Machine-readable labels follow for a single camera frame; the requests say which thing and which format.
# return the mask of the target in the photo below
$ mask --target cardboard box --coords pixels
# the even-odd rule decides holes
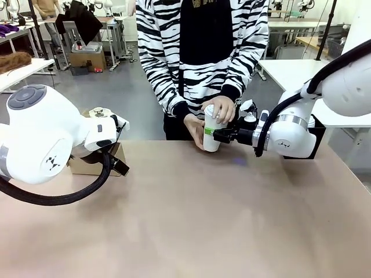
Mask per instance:
[[[122,144],[118,143],[116,144],[112,154],[126,163],[125,155],[123,153]],[[96,163],[96,164],[87,164],[80,158],[74,158],[70,159],[67,163],[67,166],[71,169],[71,172],[73,174],[80,174],[80,175],[100,175],[102,172],[102,164]],[[114,177],[120,177],[121,175],[117,173],[116,171],[111,171],[111,176]]]
[[[94,68],[107,68],[104,52],[100,53],[70,53],[70,63],[73,67],[88,66],[88,71],[94,72]]]

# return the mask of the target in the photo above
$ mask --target small box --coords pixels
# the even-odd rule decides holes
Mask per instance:
[[[321,144],[321,141],[323,139],[323,136],[325,135],[326,127],[314,116],[312,115],[315,121],[314,127],[309,127],[308,131],[315,135],[317,140],[314,145],[314,149],[312,151],[312,154],[308,158],[291,158],[289,156],[284,156],[284,159],[315,159],[315,155],[317,154],[319,145]]]
[[[87,66],[81,66],[81,67],[70,67],[70,71],[73,76],[79,76],[79,75],[87,75],[89,74],[88,67]]]
[[[94,68],[107,68],[104,52],[100,53],[70,53],[70,63],[72,67],[87,66],[88,71],[94,72]]]
[[[112,155],[116,158],[121,160],[122,162],[126,163],[125,155],[123,153],[123,148],[121,143],[117,143],[112,151]],[[70,159],[67,162],[67,167],[71,169],[73,174],[80,174],[80,175],[100,175],[102,172],[102,164],[87,164],[80,158]],[[111,176],[120,177],[121,175],[116,171],[111,171]]]

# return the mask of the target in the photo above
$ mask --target black shirt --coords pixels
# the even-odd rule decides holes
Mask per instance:
[[[184,0],[180,12],[180,61],[190,65],[217,63],[228,58],[232,50],[230,0]]]

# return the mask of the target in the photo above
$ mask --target brown fur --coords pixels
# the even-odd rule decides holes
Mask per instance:
[[[31,55],[26,52],[16,52],[0,56],[0,74],[29,64],[31,64]]]

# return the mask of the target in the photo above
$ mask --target white cup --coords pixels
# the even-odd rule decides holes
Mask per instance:
[[[208,152],[216,152],[219,149],[220,142],[214,140],[214,130],[223,129],[228,125],[227,123],[217,123],[219,115],[216,116],[216,119],[213,119],[213,113],[214,105],[210,104],[205,108],[205,128],[203,132],[203,148]]]
[[[308,128],[315,127],[315,119],[311,115],[309,122],[308,122]]]

